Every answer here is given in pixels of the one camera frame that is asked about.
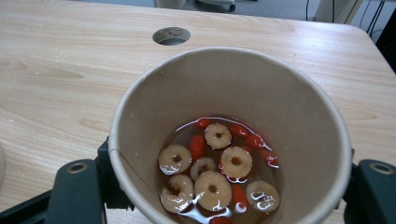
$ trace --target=round hole in desk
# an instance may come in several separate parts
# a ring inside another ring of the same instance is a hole
[[[190,39],[190,32],[180,27],[166,27],[154,33],[154,42],[165,46],[179,45]]]

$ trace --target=wood grain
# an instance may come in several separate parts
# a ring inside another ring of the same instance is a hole
[[[152,35],[191,32],[178,46]],[[369,36],[348,25],[64,1],[0,2],[0,211],[52,188],[69,161],[94,158],[115,108],[145,71],[180,52],[255,49],[312,77],[349,129],[354,162],[396,164],[396,78]],[[343,223],[343,209],[325,223]],[[112,223],[145,218],[111,212]]]

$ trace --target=table surface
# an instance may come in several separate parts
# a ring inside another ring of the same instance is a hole
[[[162,46],[164,27],[191,32]],[[343,115],[354,162],[396,164],[396,76],[370,37],[342,24],[63,1],[0,2],[0,211],[52,188],[64,164],[95,158],[127,88],[180,52],[255,49],[302,70]],[[343,223],[343,206],[324,223]],[[139,211],[109,211],[109,223]]]

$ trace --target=wooden desk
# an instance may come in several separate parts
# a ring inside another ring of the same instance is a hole
[[[151,39],[178,26],[191,39]],[[0,2],[0,211],[52,188],[64,164],[96,156],[121,96],[180,52],[255,49],[301,69],[335,101],[354,162],[396,164],[396,77],[369,36],[348,25],[58,1]],[[343,209],[325,221],[343,223]],[[110,223],[145,218],[109,213]]]

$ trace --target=tea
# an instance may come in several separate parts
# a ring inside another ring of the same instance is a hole
[[[239,119],[205,117],[180,126],[158,162],[160,200],[183,221],[256,223],[279,205],[277,155]]]

